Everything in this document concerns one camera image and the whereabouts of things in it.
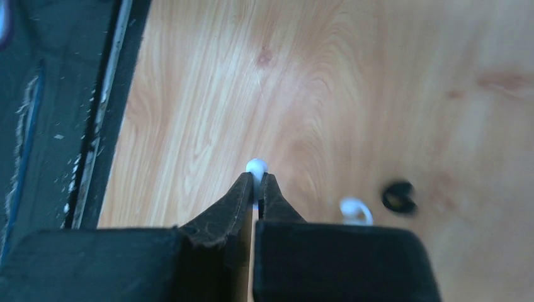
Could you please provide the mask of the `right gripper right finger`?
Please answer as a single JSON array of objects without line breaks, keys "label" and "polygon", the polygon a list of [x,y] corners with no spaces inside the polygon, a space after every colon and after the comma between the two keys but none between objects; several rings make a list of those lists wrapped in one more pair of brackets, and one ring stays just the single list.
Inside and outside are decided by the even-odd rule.
[{"label": "right gripper right finger", "polygon": [[440,301],[426,249],[409,230],[305,221],[273,174],[259,187],[255,301]]}]

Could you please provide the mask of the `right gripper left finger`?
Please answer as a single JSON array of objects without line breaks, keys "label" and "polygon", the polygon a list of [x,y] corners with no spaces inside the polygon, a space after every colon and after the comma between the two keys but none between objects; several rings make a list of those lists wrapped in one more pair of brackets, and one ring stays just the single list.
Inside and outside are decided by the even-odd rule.
[{"label": "right gripper left finger", "polygon": [[44,230],[1,268],[2,301],[244,301],[253,175],[181,227]]}]

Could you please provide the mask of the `white earbud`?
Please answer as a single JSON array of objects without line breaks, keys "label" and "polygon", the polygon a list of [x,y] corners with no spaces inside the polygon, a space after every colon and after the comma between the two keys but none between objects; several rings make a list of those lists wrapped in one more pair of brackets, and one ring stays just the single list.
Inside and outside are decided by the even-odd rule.
[{"label": "white earbud", "polygon": [[344,225],[372,226],[374,219],[368,206],[358,198],[346,197],[339,203]]},{"label": "white earbud", "polygon": [[261,187],[261,181],[266,172],[268,172],[268,165],[262,159],[252,159],[246,164],[246,172],[249,172],[253,176],[253,209],[259,209],[259,190]]}]

